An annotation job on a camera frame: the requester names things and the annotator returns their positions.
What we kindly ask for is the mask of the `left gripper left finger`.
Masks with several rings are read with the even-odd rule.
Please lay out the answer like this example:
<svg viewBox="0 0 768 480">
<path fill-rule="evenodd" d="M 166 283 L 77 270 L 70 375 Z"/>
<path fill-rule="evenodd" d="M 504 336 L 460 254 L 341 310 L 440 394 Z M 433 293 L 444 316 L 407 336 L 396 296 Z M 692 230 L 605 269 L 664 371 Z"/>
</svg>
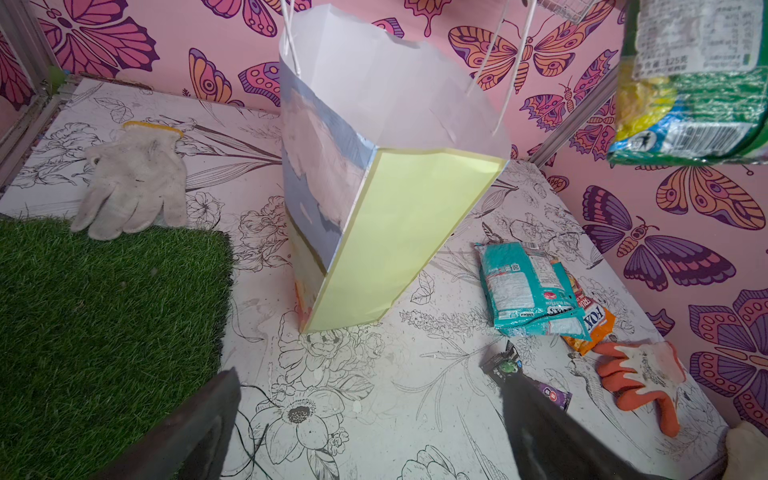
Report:
<svg viewBox="0 0 768 480">
<path fill-rule="evenodd" d="M 218 479 L 241 399 L 237 372 L 218 373 L 94 479 Z"/>
</svg>

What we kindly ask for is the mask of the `teal mint candy bag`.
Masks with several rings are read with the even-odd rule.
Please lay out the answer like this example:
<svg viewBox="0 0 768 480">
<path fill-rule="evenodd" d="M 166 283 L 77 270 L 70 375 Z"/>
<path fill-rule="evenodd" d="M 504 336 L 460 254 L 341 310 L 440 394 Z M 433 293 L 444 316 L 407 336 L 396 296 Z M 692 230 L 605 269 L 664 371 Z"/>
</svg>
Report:
<svg viewBox="0 0 768 480">
<path fill-rule="evenodd" d="M 532 243 L 476 243 L 491 321 L 508 337 L 587 340 L 586 313 L 559 260 Z"/>
</svg>

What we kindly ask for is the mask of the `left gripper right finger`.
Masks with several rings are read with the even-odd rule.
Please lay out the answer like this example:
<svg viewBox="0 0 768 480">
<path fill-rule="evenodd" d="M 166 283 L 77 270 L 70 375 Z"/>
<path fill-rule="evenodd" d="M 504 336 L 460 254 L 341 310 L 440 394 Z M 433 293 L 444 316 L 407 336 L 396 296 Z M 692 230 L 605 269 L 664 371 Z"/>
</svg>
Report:
<svg viewBox="0 0 768 480">
<path fill-rule="evenodd" d="M 521 376 L 501 386 L 503 419 L 522 479 L 648 479 Z"/>
</svg>

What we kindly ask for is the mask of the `green rainbow snack bag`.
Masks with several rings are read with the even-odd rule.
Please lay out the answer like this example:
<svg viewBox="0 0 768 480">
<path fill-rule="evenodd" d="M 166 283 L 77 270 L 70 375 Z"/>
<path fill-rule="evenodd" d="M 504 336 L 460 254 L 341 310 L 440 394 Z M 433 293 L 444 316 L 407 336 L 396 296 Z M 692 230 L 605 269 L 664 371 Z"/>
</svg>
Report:
<svg viewBox="0 0 768 480">
<path fill-rule="evenodd" d="M 616 102 L 614 163 L 766 163 L 766 2 L 628 2 Z"/>
</svg>

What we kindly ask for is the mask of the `dark M&M's chocolate packet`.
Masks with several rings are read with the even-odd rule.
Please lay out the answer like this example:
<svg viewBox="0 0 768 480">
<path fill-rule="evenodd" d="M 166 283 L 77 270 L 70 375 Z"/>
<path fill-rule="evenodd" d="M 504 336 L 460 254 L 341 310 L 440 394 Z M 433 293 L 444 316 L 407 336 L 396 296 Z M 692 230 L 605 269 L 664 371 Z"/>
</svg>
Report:
<svg viewBox="0 0 768 480">
<path fill-rule="evenodd" d="M 548 383 L 534 380 L 524 373 L 520 354 L 509 340 L 506 341 L 505 347 L 501 351 L 493 353 L 483 360 L 480 368 L 499 387 L 503 386 L 508 378 L 521 376 L 529 380 L 543 395 L 564 412 L 570 406 L 572 399 L 570 392 L 558 389 Z"/>
</svg>

